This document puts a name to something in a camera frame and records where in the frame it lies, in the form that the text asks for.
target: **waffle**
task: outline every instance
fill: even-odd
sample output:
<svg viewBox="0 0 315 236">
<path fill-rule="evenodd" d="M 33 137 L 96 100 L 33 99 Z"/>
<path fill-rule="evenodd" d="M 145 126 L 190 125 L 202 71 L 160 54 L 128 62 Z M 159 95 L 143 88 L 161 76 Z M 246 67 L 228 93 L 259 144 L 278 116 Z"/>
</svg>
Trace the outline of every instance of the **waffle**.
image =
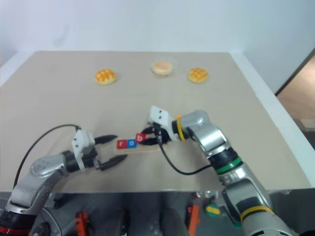
<svg viewBox="0 0 315 236">
<path fill-rule="evenodd" d="M 116 81 L 116 74 L 109 69 L 100 70 L 95 75 L 95 81 L 100 85 L 110 85 Z"/>
<path fill-rule="evenodd" d="M 194 83 L 205 82 L 208 78 L 208 72 L 202 68 L 193 68 L 188 73 L 188 79 Z"/>
</svg>

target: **black cable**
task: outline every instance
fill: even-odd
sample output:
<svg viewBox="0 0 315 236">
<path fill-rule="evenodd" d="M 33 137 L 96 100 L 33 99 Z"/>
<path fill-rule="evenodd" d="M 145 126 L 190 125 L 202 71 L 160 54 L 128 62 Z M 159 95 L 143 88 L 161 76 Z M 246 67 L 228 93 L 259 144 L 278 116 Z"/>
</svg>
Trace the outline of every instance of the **black cable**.
<svg viewBox="0 0 315 236">
<path fill-rule="evenodd" d="M 76 130 L 81 129 L 80 126 L 75 125 L 75 124 L 63 124 L 63 125 L 56 126 L 56 127 L 52 128 L 52 129 L 48 130 L 48 131 L 45 132 L 44 134 L 42 134 L 42 135 L 32 144 L 32 146 L 29 148 L 29 150 L 26 152 L 25 156 L 23 157 L 23 159 L 22 159 L 22 161 L 21 161 L 21 163 L 20 163 L 19 169 L 18 169 L 18 171 L 17 171 L 17 173 L 16 173 L 13 187 L 15 187 L 16 184 L 18 183 L 19 175 L 20 175 L 21 169 L 22 169 L 22 167 L 23 167 L 23 164 L 24 164 L 24 162 L 25 162 L 27 156 L 29 155 L 29 153 L 30 153 L 31 150 L 33 149 L 33 147 L 34 147 L 44 136 L 46 136 L 47 134 L 49 134 L 51 131 L 53 131 L 53 130 L 55 130 L 55 129 L 58 129 L 58 128 L 67 127 L 67 126 L 75 127 Z"/>
<path fill-rule="evenodd" d="M 201 172 L 201 171 L 203 171 L 203 170 L 205 170 L 205 169 L 207 169 L 207 168 L 209 168 L 209 167 L 212 166 L 212 165 L 210 164 L 210 165 L 204 166 L 204 167 L 202 167 L 202 168 L 200 168 L 200 169 L 198 169 L 198 170 L 196 170 L 196 171 L 193 171 L 193 172 L 183 172 L 183 171 L 180 171 L 179 169 L 176 168 L 176 166 L 174 166 L 174 164 L 173 164 L 173 163 L 171 162 L 171 160 L 168 158 L 168 156 L 167 156 L 167 154 L 166 154 L 166 152 L 165 152 L 165 150 L 164 150 L 164 148 L 163 148 L 163 146 L 162 146 L 162 143 L 161 143 L 161 141 L 160 141 L 160 139 L 159 139 L 158 137 L 157 137 L 157 143 L 158 143 L 159 148 L 161 149 L 161 151 L 162 151 L 162 153 L 163 153 L 165 159 L 166 159 L 167 162 L 169 163 L 169 165 L 170 165 L 176 172 L 178 172 L 178 173 L 180 173 L 180 174 L 182 174 L 182 175 L 191 176 L 191 175 L 197 174 L 197 173 L 199 173 L 199 172 Z"/>
</svg>

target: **silver robot arm segment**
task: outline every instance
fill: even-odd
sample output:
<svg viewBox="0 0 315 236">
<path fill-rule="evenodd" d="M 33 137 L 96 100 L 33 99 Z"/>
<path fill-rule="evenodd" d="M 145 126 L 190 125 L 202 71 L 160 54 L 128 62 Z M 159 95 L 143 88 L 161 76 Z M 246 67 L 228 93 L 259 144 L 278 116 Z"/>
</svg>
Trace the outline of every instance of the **silver robot arm segment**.
<svg viewBox="0 0 315 236">
<path fill-rule="evenodd" d="M 198 143 L 225 186 L 221 193 L 223 199 L 218 201 L 223 200 L 229 214 L 242 223 L 245 236 L 293 236 L 286 224 L 272 212 L 266 189 L 234 151 L 222 131 L 211 123 L 205 111 L 197 110 L 170 121 L 167 111 L 158 107 L 154 110 L 167 115 L 168 122 L 161 125 L 159 117 L 163 118 L 162 115 L 157 116 L 154 123 L 161 125 L 172 141 L 192 138 Z"/>
<path fill-rule="evenodd" d="M 38 215 L 55 185 L 68 175 L 63 154 L 36 160 L 30 172 L 15 186 L 7 211 Z"/>
</svg>

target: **floor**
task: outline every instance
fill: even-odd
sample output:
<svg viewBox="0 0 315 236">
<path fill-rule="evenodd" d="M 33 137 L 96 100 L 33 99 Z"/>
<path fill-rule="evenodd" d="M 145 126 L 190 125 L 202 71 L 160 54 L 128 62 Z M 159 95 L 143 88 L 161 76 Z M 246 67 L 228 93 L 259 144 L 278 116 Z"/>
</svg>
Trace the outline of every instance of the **floor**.
<svg viewBox="0 0 315 236">
<path fill-rule="evenodd" d="M 315 149 L 315 56 L 277 98 Z"/>
<path fill-rule="evenodd" d="M 9 193 L 1 193 L 1 208 L 8 197 Z M 76 235 L 74 215 L 80 210 L 89 214 L 94 235 L 110 235 L 109 226 L 113 225 L 118 209 L 129 212 L 130 236 L 161 236 L 159 213 L 162 209 L 173 208 L 184 220 L 187 206 L 193 202 L 202 205 L 191 192 L 65 194 L 57 195 L 57 198 L 60 198 L 59 208 L 43 210 L 36 220 L 36 224 L 50 222 L 51 236 Z M 274 212 L 296 232 L 315 229 L 315 189 L 292 190 L 288 195 L 274 193 L 271 199 Z M 226 214 L 210 218 L 200 211 L 199 219 L 196 236 L 241 235 L 241 229 L 234 227 Z"/>
</svg>

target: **table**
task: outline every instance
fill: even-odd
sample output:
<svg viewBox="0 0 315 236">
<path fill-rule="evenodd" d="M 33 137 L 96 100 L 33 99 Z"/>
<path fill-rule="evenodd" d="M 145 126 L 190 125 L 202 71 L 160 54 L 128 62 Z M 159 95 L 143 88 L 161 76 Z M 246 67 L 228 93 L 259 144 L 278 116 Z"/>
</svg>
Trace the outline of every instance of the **table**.
<svg viewBox="0 0 315 236">
<path fill-rule="evenodd" d="M 176 62 L 175 75 L 158 79 L 150 65 L 158 58 Z M 209 80 L 201 85 L 187 79 L 193 67 L 203 67 Z M 113 69 L 118 80 L 110 86 L 94 82 L 101 69 Z M 95 136 L 132 137 L 145 125 L 151 105 L 174 117 L 205 110 L 229 138 L 234 149 L 267 189 L 310 187 L 310 183 L 279 130 L 256 97 L 229 53 L 36 52 L 1 88 L 0 189 L 10 190 L 26 150 L 43 132 L 76 123 Z M 71 128 L 45 137 L 25 162 L 71 149 Z M 98 147 L 105 161 L 113 145 Z M 194 171 L 207 163 L 192 141 L 167 145 L 173 163 Z M 175 172 L 160 152 L 130 155 L 105 172 L 88 170 L 61 181 L 56 191 L 120 192 L 220 190 L 212 168 L 194 176 Z"/>
</svg>

